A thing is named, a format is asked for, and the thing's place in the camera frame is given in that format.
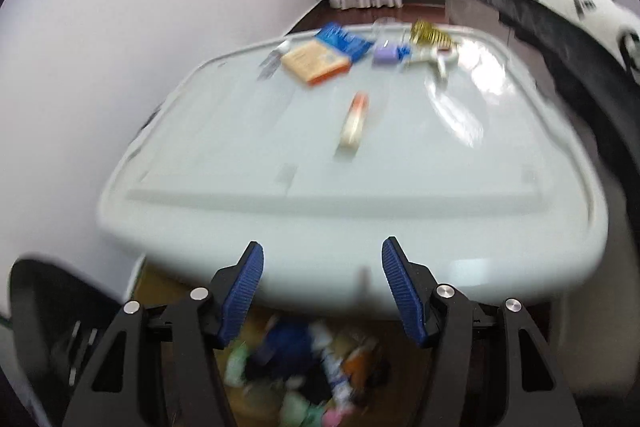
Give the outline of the gold foil wrapper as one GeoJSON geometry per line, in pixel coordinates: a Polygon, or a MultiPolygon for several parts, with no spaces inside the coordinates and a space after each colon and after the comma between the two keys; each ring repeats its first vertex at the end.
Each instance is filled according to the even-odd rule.
{"type": "Polygon", "coordinates": [[[434,46],[450,49],[457,45],[446,31],[442,31],[428,20],[416,20],[410,29],[410,42],[415,46],[434,46]]]}

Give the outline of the clear glass bowl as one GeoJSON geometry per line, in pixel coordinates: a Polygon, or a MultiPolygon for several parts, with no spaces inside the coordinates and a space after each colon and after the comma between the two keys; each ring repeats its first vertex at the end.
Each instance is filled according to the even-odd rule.
{"type": "Polygon", "coordinates": [[[400,46],[405,40],[405,24],[393,17],[378,18],[372,25],[372,38],[377,48],[400,46]]]}

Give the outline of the cardboard trash box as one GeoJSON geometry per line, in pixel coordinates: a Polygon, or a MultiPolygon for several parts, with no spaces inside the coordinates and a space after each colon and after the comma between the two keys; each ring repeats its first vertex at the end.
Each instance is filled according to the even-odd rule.
{"type": "Polygon", "coordinates": [[[261,303],[215,360],[240,426],[408,426],[430,366],[397,321],[261,303]]]}

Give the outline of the blue fleece cloth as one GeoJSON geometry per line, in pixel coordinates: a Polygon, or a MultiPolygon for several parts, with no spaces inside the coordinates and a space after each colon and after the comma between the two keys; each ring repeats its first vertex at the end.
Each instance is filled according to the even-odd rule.
{"type": "Polygon", "coordinates": [[[258,349],[268,371],[278,377],[302,375],[314,364],[309,323],[279,320],[268,329],[258,349]]]}

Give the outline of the orange cream lip balm tube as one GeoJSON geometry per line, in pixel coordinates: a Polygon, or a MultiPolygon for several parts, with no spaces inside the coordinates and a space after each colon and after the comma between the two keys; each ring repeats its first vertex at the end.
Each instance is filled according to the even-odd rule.
{"type": "Polygon", "coordinates": [[[338,153],[352,153],[358,150],[369,112],[369,95],[357,92],[352,98],[345,116],[337,143],[338,153]]]}

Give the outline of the small clear vial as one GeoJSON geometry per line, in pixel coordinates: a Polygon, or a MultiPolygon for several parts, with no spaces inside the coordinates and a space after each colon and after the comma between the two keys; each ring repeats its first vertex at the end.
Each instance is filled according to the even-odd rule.
{"type": "Polygon", "coordinates": [[[259,80],[270,78],[280,67],[282,57],[291,49],[292,42],[284,40],[270,51],[268,56],[259,64],[259,80]]]}

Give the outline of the white tape dispenser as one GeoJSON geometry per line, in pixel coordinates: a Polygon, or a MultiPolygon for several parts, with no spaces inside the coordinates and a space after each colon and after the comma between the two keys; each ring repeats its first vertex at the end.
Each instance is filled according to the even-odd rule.
{"type": "Polygon", "coordinates": [[[458,64],[459,52],[456,46],[430,46],[416,49],[406,58],[406,65],[431,64],[439,80],[447,80],[450,67],[458,64]]]}

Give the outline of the small purple case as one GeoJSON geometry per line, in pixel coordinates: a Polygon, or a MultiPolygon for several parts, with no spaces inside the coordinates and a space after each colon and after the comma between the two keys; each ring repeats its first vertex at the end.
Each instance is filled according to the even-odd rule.
{"type": "Polygon", "coordinates": [[[374,65],[394,65],[400,61],[400,53],[396,44],[376,46],[373,50],[372,63],[374,65]]]}

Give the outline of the small blue toy brick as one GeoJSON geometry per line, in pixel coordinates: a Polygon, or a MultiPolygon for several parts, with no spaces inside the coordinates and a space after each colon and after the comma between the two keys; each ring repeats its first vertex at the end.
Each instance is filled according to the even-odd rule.
{"type": "Polygon", "coordinates": [[[400,44],[397,47],[397,56],[399,61],[405,60],[411,54],[411,46],[408,44],[400,44]]]}

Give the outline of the orange beige medicine box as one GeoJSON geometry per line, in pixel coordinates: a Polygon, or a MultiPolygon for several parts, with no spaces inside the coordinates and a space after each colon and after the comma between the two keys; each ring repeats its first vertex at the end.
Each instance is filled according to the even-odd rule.
{"type": "Polygon", "coordinates": [[[282,56],[281,63],[295,78],[308,86],[345,74],[352,67],[352,61],[347,55],[317,39],[288,51],[282,56]]]}

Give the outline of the blue foil packet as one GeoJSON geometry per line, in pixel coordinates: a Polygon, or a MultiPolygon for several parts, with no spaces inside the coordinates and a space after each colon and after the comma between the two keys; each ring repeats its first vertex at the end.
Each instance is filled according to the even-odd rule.
{"type": "Polygon", "coordinates": [[[346,55],[352,64],[359,62],[373,46],[373,41],[359,37],[337,23],[323,26],[316,33],[316,39],[346,55]]]}

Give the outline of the black white logo blanket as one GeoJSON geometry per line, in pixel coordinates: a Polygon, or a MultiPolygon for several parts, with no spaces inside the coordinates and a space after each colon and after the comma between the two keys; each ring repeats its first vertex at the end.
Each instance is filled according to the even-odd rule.
{"type": "Polygon", "coordinates": [[[639,19],[613,0],[477,0],[544,59],[608,167],[639,187],[639,19]]]}

